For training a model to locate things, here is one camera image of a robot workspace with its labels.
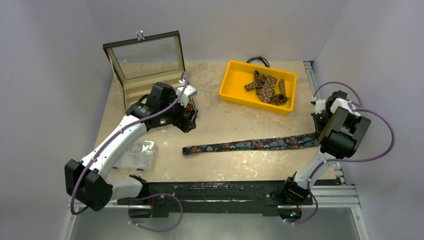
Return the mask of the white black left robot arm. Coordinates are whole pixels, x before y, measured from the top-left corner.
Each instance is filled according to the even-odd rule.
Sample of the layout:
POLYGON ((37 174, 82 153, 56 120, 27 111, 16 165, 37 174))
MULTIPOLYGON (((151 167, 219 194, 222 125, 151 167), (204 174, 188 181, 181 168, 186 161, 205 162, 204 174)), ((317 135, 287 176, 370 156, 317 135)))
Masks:
POLYGON ((180 80, 180 87, 157 82, 149 94, 143 95, 126 111, 118 126, 92 152, 77 161, 69 160, 64 167, 65 188, 70 195, 70 211, 75 202, 99 211, 111 200, 131 199, 138 205, 146 203, 149 191, 143 181, 134 176, 108 181, 115 165, 129 148, 150 129, 173 125, 187 133, 196 127, 198 110, 189 106, 197 89, 180 80))

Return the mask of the navy floral tie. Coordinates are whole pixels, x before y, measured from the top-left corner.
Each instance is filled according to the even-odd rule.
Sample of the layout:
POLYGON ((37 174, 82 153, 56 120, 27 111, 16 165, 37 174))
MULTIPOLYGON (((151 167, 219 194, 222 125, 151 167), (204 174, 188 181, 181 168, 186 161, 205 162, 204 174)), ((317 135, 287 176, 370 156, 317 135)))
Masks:
POLYGON ((274 138, 261 138, 225 143, 185 146, 182 148, 182 154, 186 156, 198 153, 217 153, 230 151, 296 150, 317 146, 319 146, 318 133, 312 132, 301 135, 291 135, 274 138))

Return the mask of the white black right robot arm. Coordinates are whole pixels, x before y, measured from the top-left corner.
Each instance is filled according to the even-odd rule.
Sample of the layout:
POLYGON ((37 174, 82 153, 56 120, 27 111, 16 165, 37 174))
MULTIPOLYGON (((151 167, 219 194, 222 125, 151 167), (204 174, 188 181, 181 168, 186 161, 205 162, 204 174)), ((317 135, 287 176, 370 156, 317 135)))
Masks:
POLYGON ((347 96, 346 92, 339 90, 326 100, 314 102, 312 117, 319 134, 319 149, 305 167, 286 179, 279 191, 284 202, 303 202, 318 178, 337 159, 350 158, 358 150, 372 121, 358 113, 347 96))

